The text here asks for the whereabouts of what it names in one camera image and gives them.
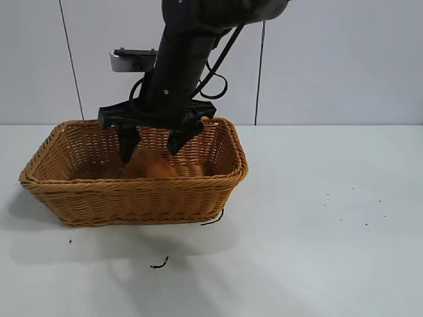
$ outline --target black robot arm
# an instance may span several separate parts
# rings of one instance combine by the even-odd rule
[[[211,102],[194,97],[207,84],[244,25],[279,16],[289,0],[162,0],[165,29],[159,50],[121,48],[112,55],[114,71],[141,71],[129,100],[100,108],[102,127],[116,126],[121,157],[128,162],[140,142],[137,126],[171,130],[167,147],[176,154],[203,130],[201,117],[212,118]],[[199,85],[210,52],[235,28],[222,54]],[[141,85],[139,96],[136,88]]]

